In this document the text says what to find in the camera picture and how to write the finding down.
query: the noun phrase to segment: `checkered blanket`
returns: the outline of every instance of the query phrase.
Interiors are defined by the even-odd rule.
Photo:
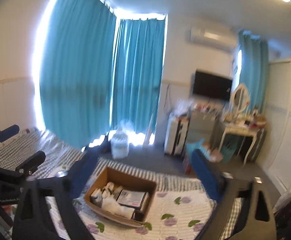
[[[0,167],[14,170],[18,164],[38,150],[46,153],[46,160],[39,166],[33,178],[46,178],[58,166],[69,168],[84,155],[83,152],[70,147],[50,131],[39,131],[36,128],[32,128],[23,130],[10,140],[0,144]],[[185,192],[195,190],[198,193],[205,194],[205,190],[198,179],[146,171],[104,158],[99,159],[94,175],[98,175],[106,166],[137,177],[153,180],[158,185],[157,191],[160,192]],[[208,199],[208,202],[213,209],[215,201]],[[220,239],[228,238],[231,235],[240,209],[241,199],[236,199],[233,203],[230,219]],[[7,239],[11,238],[10,233],[5,233],[4,235]]]

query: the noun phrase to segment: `curtain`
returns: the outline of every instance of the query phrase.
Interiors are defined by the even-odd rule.
[[[40,70],[47,129],[76,148],[109,130],[116,17],[100,0],[57,0]]]
[[[250,93],[249,108],[258,106],[263,110],[266,85],[269,76],[268,43],[254,39],[248,32],[239,32],[239,46],[242,50],[240,83],[244,83]]]
[[[155,129],[162,76],[165,20],[121,20],[114,65],[112,126],[129,120],[145,133]]]

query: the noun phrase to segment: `window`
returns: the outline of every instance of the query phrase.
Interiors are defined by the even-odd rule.
[[[232,90],[235,90],[237,86],[239,85],[241,68],[242,68],[242,50],[239,50],[238,56],[237,56],[237,71],[234,74]]]

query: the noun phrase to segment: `air conditioner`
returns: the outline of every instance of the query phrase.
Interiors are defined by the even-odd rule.
[[[229,53],[232,53],[238,44],[235,35],[195,27],[191,28],[190,42],[211,46]]]

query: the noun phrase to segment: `white wall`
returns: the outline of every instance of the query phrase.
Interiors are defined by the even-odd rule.
[[[31,60],[49,0],[0,0],[0,130],[36,125]]]
[[[269,47],[269,61],[279,59],[281,57],[281,52]]]
[[[202,18],[169,14],[166,54],[157,117],[156,144],[164,142],[167,129],[167,112],[170,110],[170,105],[167,103],[164,108],[164,103],[169,84],[173,107],[178,99],[189,98],[191,75],[197,69],[227,77],[232,76],[233,55],[204,45],[190,43],[192,27],[205,27],[236,36],[230,28],[218,23]]]

